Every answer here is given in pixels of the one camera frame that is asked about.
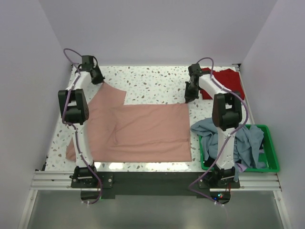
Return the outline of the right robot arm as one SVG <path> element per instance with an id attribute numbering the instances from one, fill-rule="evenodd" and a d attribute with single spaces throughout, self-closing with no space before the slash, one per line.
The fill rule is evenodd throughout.
<path id="1" fill-rule="evenodd" d="M 186 82 L 186 103 L 199 98 L 199 90 L 205 90 L 213 98 L 212 121 L 217 129 L 217 157 L 201 180 L 210 186 L 225 187 L 235 176 L 234 138 L 242 121 L 242 99 L 219 83 L 212 71 L 205 72 L 199 63 L 188 67 L 190 80 Z"/>

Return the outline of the pink t shirt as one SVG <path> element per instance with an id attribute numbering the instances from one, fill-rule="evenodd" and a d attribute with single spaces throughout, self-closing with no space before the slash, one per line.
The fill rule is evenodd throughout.
<path id="1" fill-rule="evenodd" d="M 187 104 L 125 105 L 126 92 L 103 83 L 89 102 L 89 148 L 96 162 L 190 162 Z"/>

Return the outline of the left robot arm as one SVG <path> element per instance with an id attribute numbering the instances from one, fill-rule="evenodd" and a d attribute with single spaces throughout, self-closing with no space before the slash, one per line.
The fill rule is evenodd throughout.
<path id="1" fill-rule="evenodd" d="M 75 77 L 65 90 L 58 91 L 62 123 L 74 130 L 73 144 L 76 168 L 70 178 L 72 187 L 101 188 L 102 182 L 94 166 L 88 134 L 89 106 L 84 88 L 89 84 L 103 83 L 104 77 L 97 59 L 92 55 L 83 55 L 81 64 L 76 65 Z"/>

